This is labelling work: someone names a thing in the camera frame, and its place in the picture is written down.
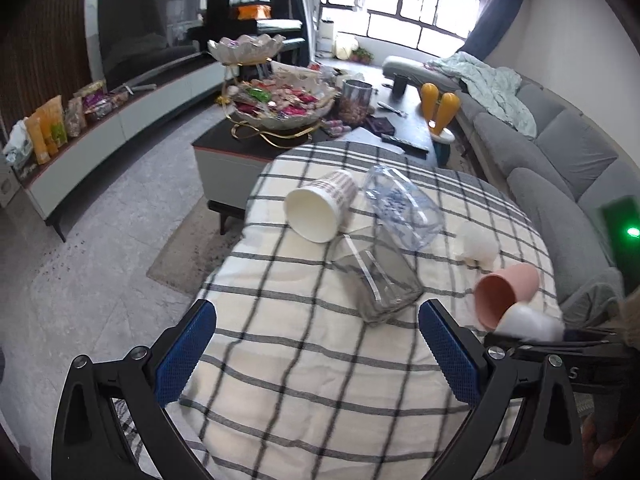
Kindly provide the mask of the person's hand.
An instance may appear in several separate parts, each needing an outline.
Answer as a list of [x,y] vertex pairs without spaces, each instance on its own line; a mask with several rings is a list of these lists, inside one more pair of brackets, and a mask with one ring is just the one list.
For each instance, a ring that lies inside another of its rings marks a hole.
[[594,396],[582,424],[586,479],[639,478],[639,408],[612,396]]

